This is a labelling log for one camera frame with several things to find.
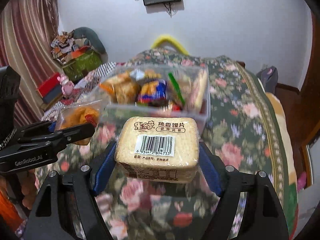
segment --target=red box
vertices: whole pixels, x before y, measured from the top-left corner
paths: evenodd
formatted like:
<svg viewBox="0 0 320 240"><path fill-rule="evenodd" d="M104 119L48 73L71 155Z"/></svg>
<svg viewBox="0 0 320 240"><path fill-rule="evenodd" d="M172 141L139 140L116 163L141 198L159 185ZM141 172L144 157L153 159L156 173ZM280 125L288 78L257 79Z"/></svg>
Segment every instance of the red box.
<svg viewBox="0 0 320 240"><path fill-rule="evenodd" d="M48 80L44 81L38 88L38 92L42 97L46 96L52 89L54 89L60 82L57 77L60 76L60 73L55 73Z"/></svg>

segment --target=pile of clothes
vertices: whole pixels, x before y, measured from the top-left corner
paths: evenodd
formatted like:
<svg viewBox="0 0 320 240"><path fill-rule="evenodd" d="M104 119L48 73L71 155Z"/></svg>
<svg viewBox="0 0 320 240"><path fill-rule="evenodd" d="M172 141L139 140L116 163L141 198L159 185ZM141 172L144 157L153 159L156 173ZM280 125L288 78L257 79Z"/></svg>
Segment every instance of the pile of clothes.
<svg viewBox="0 0 320 240"><path fill-rule="evenodd" d="M84 36L80 39L73 38L74 30L62 35L57 35L51 42L52 58L65 66L70 60L84 54L90 47L90 42Z"/></svg>

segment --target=blue gripper pad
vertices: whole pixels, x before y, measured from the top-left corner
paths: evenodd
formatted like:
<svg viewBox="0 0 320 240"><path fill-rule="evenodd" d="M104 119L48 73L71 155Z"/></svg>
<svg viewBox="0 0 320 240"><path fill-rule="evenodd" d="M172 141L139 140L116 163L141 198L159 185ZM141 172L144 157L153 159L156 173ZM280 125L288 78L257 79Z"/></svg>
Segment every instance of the blue gripper pad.
<svg viewBox="0 0 320 240"><path fill-rule="evenodd" d="M56 123L57 123L57 121L53 122L53 123L49 126L49 128L48 128L48 131L49 131L49 132L54 132L54 129L56 128Z"/></svg>
<svg viewBox="0 0 320 240"><path fill-rule="evenodd" d="M199 165L209 189L222 197L228 178L222 160L211 153L204 142L199 143Z"/></svg>
<svg viewBox="0 0 320 240"><path fill-rule="evenodd" d="M99 195L106 187L111 173L116 166L114 159L116 152L115 141L111 141L103 154L96 157L92 164L91 185L94 196Z"/></svg>

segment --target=pink toy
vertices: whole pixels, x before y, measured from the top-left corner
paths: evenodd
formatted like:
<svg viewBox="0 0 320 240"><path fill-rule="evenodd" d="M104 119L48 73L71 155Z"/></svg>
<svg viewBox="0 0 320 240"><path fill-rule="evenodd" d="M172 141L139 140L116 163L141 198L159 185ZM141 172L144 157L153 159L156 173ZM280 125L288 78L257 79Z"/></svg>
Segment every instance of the pink toy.
<svg viewBox="0 0 320 240"><path fill-rule="evenodd" d="M60 85L62 86L62 94L66 97L69 97L73 91L74 83L69 80L69 78L63 73L57 77Z"/></svg>
<svg viewBox="0 0 320 240"><path fill-rule="evenodd" d="M300 190L304 189L307 184L307 173L305 171L300 175L297 183L297 191L299 192Z"/></svg>

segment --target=gray bag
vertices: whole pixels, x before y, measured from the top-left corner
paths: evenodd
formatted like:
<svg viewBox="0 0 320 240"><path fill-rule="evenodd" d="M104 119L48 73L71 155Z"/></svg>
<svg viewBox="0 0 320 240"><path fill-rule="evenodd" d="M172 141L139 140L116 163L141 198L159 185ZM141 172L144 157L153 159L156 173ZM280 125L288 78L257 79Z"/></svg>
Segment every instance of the gray bag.
<svg viewBox="0 0 320 240"><path fill-rule="evenodd" d="M266 92L275 94L276 85L278 83L278 70L276 67L268 67L256 74L261 80L263 88Z"/></svg>

